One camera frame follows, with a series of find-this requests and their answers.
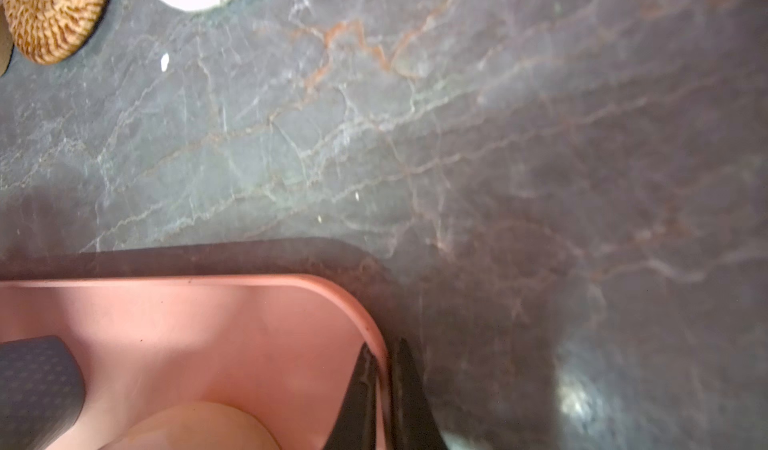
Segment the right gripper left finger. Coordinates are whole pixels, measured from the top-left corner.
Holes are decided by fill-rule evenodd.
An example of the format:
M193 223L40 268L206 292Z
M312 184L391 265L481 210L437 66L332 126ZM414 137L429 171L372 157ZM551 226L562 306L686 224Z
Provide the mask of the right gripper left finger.
M377 377L377 359L368 345L363 344L324 450L376 448Z

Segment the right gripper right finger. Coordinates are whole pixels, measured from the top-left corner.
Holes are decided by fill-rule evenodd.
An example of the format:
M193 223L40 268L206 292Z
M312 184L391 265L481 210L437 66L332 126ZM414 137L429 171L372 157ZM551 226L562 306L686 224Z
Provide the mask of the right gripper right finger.
M391 433L397 450L447 450L423 388L408 342L401 338L391 354Z

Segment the pink plastic tray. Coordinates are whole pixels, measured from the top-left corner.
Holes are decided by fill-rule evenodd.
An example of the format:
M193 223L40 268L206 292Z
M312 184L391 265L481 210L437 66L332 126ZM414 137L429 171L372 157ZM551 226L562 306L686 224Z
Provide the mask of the pink plastic tray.
M311 276L4 282L1 338L55 335L86 400L59 449L96 449L177 405L217 402L254 416L282 449L321 448L359 351L387 388L381 332L347 291Z

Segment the woven tan round coaster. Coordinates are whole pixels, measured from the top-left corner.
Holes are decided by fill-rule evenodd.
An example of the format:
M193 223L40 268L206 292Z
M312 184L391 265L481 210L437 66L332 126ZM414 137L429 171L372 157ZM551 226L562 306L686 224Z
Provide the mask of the woven tan round coaster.
M16 48L29 60L59 63L94 31L107 0L2 0Z

